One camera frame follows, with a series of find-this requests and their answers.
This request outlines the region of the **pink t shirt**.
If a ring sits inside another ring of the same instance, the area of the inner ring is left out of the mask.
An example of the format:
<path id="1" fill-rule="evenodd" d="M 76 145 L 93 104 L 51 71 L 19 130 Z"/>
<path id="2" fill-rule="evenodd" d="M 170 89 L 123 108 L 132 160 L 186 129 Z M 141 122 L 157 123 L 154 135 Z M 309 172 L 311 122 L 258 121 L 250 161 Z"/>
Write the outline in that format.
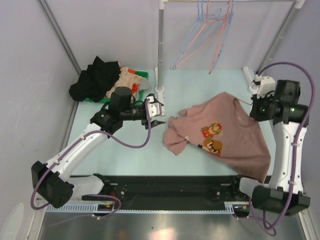
<path id="1" fill-rule="evenodd" d="M 260 183 L 264 183 L 271 164 L 259 123 L 227 92 L 169 117 L 163 143 L 176 156 L 191 144 Z"/>

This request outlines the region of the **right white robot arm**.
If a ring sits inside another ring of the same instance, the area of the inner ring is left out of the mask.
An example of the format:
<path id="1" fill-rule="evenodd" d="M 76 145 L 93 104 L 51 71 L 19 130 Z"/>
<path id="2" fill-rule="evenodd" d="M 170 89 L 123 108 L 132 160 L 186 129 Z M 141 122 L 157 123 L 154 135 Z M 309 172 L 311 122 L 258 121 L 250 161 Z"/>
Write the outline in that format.
<path id="1" fill-rule="evenodd" d="M 262 77 L 252 84 L 257 90 L 251 98 L 250 117 L 258 122 L 272 122 L 276 144 L 274 166 L 267 184 L 243 176 L 230 188 L 230 194 L 237 201 L 250 197 L 256 209 L 292 216 L 308 208 L 311 201 L 304 195 L 301 181 L 308 106 L 298 103 L 301 89 L 297 81 Z"/>

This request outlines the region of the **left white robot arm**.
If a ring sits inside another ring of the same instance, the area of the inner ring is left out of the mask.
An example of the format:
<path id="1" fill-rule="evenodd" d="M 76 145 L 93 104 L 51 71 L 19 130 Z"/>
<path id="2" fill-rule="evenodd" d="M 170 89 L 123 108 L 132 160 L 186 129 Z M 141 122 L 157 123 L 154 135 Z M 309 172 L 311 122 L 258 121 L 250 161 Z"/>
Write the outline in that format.
<path id="1" fill-rule="evenodd" d="M 152 118 L 164 115 L 164 97 L 159 93 L 150 93 L 143 101 L 134 101 L 132 91 L 128 87 L 117 87 L 108 102 L 90 119 L 89 124 L 70 145 L 64 148 L 47 162 L 35 162 L 31 167 L 33 192 L 30 206 L 35 205 L 39 194 L 47 205 L 54 208 L 64 206 L 71 199 L 94 195 L 100 200 L 110 196 L 111 188 L 100 174 L 72 178 L 78 165 L 100 144 L 108 139 L 131 148 L 143 148 L 151 137 L 151 129 L 162 125 L 163 121 Z M 140 145 L 130 145 L 114 134 L 123 127 L 125 121 L 140 121 L 147 130 L 147 137 Z"/>

